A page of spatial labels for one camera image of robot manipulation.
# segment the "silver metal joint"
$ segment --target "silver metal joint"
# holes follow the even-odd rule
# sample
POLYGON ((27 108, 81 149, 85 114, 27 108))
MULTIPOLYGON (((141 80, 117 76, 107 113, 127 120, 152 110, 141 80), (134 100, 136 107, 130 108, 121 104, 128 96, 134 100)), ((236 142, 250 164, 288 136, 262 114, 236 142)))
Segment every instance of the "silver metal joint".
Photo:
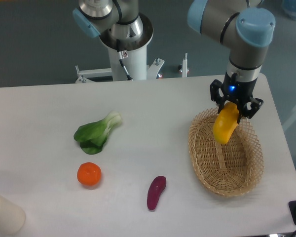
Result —
POLYGON ((143 23, 138 16, 136 21, 128 25, 120 25, 114 24, 112 25, 111 29, 109 30, 109 34, 113 39, 119 39, 120 41, 127 43, 127 42, 134 42, 138 40, 144 31, 143 23))
POLYGON ((100 18, 109 15, 113 9, 112 0, 79 0, 80 9, 88 16, 100 18))
POLYGON ((261 67, 258 67, 253 70, 243 70, 235 67, 230 62, 228 62, 226 72, 228 76, 232 76, 234 73, 237 74, 236 81, 238 82, 250 82, 258 78, 261 67))

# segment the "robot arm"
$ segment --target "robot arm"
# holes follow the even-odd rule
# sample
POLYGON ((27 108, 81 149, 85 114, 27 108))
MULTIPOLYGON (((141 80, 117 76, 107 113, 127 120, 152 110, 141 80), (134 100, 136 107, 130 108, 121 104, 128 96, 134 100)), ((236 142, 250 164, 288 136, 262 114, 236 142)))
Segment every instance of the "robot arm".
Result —
POLYGON ((253 90, 272 41, 275 18, 269 11, 256 8, 261 2, 195 0, 188 12, 191 28, 230 48, 224 81, 213 81, 210 92, 218 112, 226 101, 237 105, 238 123, 242 117, 251 119, 263 104, 253 97, 253 90))
POLYGON ((79 9, 73 11, 77 24, 92 38, 115 23, 131 24, 138 16, 138 0, 79 0, 79 9))

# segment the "metal bracket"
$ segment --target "metal bracket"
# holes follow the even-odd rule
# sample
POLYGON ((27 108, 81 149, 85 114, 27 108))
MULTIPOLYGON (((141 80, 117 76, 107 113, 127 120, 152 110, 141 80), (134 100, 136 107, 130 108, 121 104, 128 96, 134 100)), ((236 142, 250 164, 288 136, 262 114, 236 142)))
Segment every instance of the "metal bracket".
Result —
POLYGON ((147 69, 147 80, 162 78, 162 75, 159 72, 163 64, 164 60, 156 58, 152 65, 147 69))
MULTIPOLYGON (((164 60, 156 58, 151 66, 147 65, 147 79, 157 79, 161 78, 160 69, 164 64, 164 60)), ((93 69, 93 70, 84 70, 80 71, 78 65, 75 66, 78 79, 76 83, 87 83, 94 82, 88 78, 100 78, 100 77, 110 77, 112 76, 112 69, 93 69)))
POLYGON ((185 53, 182 64, 178 66, 179 73, 182 74, 183 78, 187 78, 187 74, 189 72, 189 68, 187 67, 187 53, 185 53))

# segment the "yellow bell pepper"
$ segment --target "yellow bell pepper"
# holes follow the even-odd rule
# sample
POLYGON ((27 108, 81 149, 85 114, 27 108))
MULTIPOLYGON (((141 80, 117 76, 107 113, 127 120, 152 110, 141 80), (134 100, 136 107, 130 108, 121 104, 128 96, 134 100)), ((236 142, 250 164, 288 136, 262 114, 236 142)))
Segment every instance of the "yellow bell pepper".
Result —
POLYGON ((226 144, 237 127, 239 111, 237 105, 228 102, 219 113, 213 126, 213 135, 217 142, 226 144))

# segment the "blue joint cap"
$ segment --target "blue joint cap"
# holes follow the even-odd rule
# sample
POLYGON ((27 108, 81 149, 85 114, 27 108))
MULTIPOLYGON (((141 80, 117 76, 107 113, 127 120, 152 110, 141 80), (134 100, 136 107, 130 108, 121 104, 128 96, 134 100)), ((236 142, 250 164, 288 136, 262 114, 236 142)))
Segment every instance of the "blue joint cap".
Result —
POLYGON ((275 17, 263 8, 250 7, 242 11, 236 29, 244 42, 254 47, 266 47, 273 39, 275 17))
POLYGON ((208 0, 195 0, 187 13, 187 24, 193 30, 201 33, 202 18, 208 0))
POLYGON ((92 23, 76 8, 73 10, 73 17, 80 29, 91 38, 100 35, 100 32, 92 25, 92 23))

